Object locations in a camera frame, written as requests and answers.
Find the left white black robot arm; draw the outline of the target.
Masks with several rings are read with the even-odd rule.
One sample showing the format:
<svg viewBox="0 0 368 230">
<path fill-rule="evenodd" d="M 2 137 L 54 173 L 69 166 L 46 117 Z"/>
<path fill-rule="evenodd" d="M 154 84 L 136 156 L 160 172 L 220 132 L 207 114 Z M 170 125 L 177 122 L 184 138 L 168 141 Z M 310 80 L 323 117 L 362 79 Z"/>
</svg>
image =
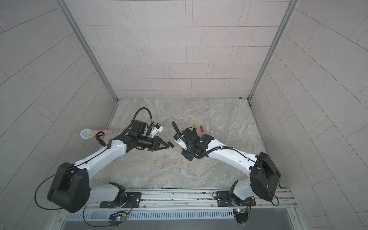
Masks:
<svg viewBox="0 0 368 230">
<path fill-rule="evenodd" d="M 75 213 L 89 203 L 115 202 L 123 206 L 126 196 L 122 185 L 109 183 L 106 186 L 91 186 L 90 180 L 132 149 L 152 152 L 168 149 L 168 143 L 152 134 L 154 127 L 152 120 L 146 123 L 134 118 L 121 134 L 108 143 L 97 136 L 102 149 L 75 163 L 61 164 L 56 173 L 50 176 L 53 181 L 47 194 L 48 201 L 57 205 L 58 210 L 64 209 L 69 213 Z"/>
</svg>

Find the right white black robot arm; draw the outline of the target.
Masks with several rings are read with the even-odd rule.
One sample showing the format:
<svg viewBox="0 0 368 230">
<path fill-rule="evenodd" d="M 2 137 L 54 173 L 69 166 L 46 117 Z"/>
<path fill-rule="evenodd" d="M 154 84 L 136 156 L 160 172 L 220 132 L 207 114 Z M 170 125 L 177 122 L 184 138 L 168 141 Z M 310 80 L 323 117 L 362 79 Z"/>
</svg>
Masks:
<svg viewBox="0 0 368 230">
<path fill-rule="evenodd" d="M 174 139 L 182 147 L 182 155 L 187 160 L 213 158 L 238 169 L 248 177 L 243 181 L 235 181 L 231 186 L 227 200 L 233 205 L 245 206 L 246 200 L 252 196 L 269 202 L 277 197 L 275 192 L 281 173 L 268 154 L 246 153 L 207 134 L 200 137 L 195 128 L 180 131 L 174 121 L 172 126 L 176 132 Z"/>
</svg>

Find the pink yellow toy microphone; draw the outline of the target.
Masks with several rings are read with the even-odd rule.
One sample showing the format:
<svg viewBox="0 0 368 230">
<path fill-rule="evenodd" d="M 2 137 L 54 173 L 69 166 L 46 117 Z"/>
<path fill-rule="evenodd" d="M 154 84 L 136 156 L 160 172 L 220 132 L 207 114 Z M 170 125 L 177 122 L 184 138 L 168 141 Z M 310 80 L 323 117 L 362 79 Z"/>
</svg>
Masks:
<svg viewBox="0 0 368 230">
<path fill-rule="evenodd" d="M 86 128 L 80 132 L 80 137 L 85 140 L 88 140 L 93 137 L 101 137 L 104 135 L 109 135 L 111 133 L 112 133 L 111 130 L 93 130 L 93 129 Z"/>
</svg>

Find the white ventilation grille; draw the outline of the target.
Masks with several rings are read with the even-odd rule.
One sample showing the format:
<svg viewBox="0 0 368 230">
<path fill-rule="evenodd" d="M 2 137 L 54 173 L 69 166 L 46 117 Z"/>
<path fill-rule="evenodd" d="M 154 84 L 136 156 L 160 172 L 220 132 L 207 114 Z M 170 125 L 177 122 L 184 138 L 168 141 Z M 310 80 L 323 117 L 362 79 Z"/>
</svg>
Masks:
<svg viewBox="0 0 368 230">
<path fill-rule="evenodd" d="M 67 214 L 67 221 L 107 221 L 112 212 L 86 211 Z M 188 209 L 188 210 L 136 210 L 128 220 L 180 220 L 180 219 L 234 219 L 231 209 Z"/>
</svg>

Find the right circuit board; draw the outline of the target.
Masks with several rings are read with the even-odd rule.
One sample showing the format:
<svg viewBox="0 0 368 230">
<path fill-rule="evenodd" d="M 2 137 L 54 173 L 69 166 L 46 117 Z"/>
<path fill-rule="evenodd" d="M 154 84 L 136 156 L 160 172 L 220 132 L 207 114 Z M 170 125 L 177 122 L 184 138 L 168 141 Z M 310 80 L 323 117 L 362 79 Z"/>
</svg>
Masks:
<svg viewBox="0 0 368 230">
<path fill-rule="evenodd" d="M 249 213 L 246 209 L 233 209 L 233 214 L 237 224 L 244 225 L 249 218 Z"/>
</svg>

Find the circuit board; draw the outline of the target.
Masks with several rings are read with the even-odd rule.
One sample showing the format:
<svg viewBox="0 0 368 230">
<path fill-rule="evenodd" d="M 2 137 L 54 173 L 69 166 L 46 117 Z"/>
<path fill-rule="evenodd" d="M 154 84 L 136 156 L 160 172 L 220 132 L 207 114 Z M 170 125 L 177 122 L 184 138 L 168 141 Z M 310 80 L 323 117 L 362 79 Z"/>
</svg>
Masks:
<svg viewBox="0 0 368 230">
<path fill-rule="evenodd" d="M 128 214 L 125 211 L 120 211 L 113 213 L 108 218 L 108 223 L 111 227 L 116 226 L 118 227 L 121 223 L 126 221 L 128 218 Z"/>
<path fill-rule="evenodd" d="M 233 209 L 233 214 L 237 224 L 244 225 L 249 218 L 249 213 L 246 209 Z"/>
</svg>

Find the left circuit board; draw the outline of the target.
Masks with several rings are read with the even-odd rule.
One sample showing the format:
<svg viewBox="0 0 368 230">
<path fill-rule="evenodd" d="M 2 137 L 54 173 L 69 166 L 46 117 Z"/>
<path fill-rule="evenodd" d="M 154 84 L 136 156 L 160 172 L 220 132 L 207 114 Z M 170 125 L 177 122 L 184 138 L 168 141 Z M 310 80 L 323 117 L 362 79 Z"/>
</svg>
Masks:
<svg viewBox="0 0 368 230">
<path fill-rule="evenodd" d="M 108 218 L 108 223 L 111 227 L 116 226 L 118 227 L 121 223 L 126 221 L 128 218 L 128 214 L 125 211 L 120 211 L 113 213 Z"/>
</svg>

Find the aluminium rail frame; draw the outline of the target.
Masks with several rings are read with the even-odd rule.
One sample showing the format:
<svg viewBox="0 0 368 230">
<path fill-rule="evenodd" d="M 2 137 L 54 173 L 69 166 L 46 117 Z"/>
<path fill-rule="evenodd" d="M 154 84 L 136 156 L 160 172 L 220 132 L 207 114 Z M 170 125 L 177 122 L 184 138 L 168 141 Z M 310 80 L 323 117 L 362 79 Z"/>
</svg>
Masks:
<svg viewBox="0 0 368 230">
<path fill-rule="evenodd" d="M 98 209 L 101 202 L 111 202 L 114 199 L 109 196 L 112 192 L 108 192 L 107 186 L 99 186 L 99 192 L 91 192 L 88 201 L 82 204 L 85 206 L 96 206 Z M 137 188 L 127 189 L 125 193 L 139 192 L 142 193 L 140 205 L 134 210 L 154 210 L 154 209 L 245 209 L 245 208 L 296 208 L 297 202 L 290 189 L 276 190 L 276 198 L 273 202 L 265 201 L 254 196 L 256 201 L 255 207 L 219 207 L 212 193 L 216 191 L 229 191 L 228 188 Z"/>
</svg>

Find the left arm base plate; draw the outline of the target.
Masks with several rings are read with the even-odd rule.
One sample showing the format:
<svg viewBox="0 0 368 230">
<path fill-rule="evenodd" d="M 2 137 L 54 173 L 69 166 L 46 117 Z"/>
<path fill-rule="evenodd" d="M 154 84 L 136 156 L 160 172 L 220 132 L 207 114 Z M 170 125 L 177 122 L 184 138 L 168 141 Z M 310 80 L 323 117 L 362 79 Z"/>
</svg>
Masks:
<svg viewBox="0 0 368 230">
<path fill-rule="evenodd" d="M 100 203 L 99 208 L 101 209 L 121 209 L 121 208 L 138 208 L 140 205 L 142 193 L 131 192 L 131 193 L 120 193 L 115 200 L 108 202 L 104 201 Z"/>
</svg>

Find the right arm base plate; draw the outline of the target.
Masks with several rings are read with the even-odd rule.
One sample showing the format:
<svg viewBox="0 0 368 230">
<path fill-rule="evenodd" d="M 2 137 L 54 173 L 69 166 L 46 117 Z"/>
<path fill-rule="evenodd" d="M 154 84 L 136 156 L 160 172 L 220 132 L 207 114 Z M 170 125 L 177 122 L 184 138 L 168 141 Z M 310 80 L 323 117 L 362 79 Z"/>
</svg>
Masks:
<svg viewBox="0 0 368 230">
<path fill-rule="evenodd" d="M 235 197 L 231 198 L 229 191 L 216 191 L 212 193 L 219 207 L 255 207 L 255 198 L 248 197 L 246 200 L 239 200 Z"/>
</svg>

